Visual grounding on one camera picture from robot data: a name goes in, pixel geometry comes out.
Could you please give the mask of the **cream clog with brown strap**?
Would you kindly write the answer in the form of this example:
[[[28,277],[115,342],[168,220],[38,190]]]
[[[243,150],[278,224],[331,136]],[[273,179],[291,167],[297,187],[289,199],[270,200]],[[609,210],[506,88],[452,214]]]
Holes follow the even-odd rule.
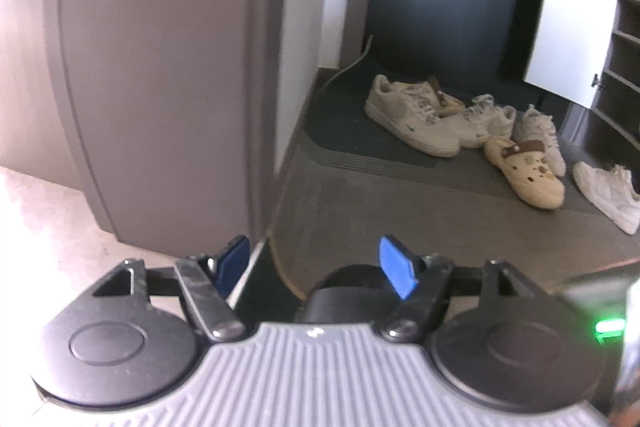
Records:
[[[518,143],[503,136],[493,136],[484,144],[484,154],[525,204],[542,210],[557,210],[563,206],[565,186],[551,171],[544,143],[540,140]]]

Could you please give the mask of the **grey-white swoosh sneaker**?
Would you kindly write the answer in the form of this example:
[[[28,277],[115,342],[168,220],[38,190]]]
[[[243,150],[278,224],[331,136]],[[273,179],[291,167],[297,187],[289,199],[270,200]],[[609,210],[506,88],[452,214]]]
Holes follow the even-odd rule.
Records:
[[[459,114],[442,121],[459,140],[462,148],[482,147],[493,136],[510,139],[518,112],[510,105],[499,106],[491,94],[477,95]]]
[[[458,138],[447,129],[439,112],[449,105],[447,98],[429,81],[405,83],[376,75],[364,113],[397,139],[426,155],[451,158],[460,152]]]

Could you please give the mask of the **white lace-up sneaker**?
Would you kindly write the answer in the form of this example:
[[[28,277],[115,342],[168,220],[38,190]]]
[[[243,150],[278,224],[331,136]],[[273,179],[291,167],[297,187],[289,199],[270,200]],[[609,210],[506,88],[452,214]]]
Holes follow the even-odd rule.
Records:
[[[541,113],[533,104],[515,121],[512,139],[515,142],[538,140],[544,144],[548,165],[555,176],[565,176],[566,164],[562,156],[555,124],[550,115]]]

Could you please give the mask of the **white chunky sneaker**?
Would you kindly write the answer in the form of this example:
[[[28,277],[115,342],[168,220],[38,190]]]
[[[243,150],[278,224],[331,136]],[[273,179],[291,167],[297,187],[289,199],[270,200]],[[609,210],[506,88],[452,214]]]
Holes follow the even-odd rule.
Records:
[[[624,233],[634,235],[639,228],[639,194],[634,191],[632,173],[615,165],[610,170],[594,168],[583,161],[573,167],[573,178],[582,195]]]

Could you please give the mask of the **grey rug with yellow line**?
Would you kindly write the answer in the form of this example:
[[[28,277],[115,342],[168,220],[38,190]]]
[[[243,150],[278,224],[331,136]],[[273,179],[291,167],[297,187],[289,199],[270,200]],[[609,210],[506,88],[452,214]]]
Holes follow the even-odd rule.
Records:
[[[534,209],[478,150],[430,168],[359,156],[340,168],[337,158],[299,135],[276,217],[238,299],[244,319],[292,320],[331,272],[374,265],[386,234],[457,265],[509,261],[547,291],[639,256],[638,236],[616,228],[574,187],[561,209]]]

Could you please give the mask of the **dark ribbed door mat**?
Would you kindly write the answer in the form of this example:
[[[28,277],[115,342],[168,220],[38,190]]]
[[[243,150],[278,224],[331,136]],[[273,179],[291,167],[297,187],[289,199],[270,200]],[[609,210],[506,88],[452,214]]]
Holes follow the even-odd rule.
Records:
[[[561,208],[538,209],[515,194],[506,177],[491,165],[481,148],[464,148],[453,158],[439,158],[400,141],[364,113],[364,103],[378,74],[394,81],[405,78],[367,56],[338,72],[312,97],[304,133],[305,146],[314,161],[338,169],[512,200],[537,215],[552,216],[562,211],[595,215],[598,212],[570,178],[561,180],[565,186]]]

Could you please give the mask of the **shoe cabinet shelves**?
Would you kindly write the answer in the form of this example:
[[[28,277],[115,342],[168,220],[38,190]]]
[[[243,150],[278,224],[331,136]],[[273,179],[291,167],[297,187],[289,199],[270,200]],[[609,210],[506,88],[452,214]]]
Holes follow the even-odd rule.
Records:
[[[599,166],[639,170],[639,0],[617,0],[592,107],[570,106],[561,135]]]

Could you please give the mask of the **white cabinet door left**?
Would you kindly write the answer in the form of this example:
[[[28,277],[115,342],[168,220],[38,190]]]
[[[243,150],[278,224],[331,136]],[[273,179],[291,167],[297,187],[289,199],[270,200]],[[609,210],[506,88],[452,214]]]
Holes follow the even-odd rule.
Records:
[[[524,81],[592,106],[615,22],[617,0],[542,0]]]

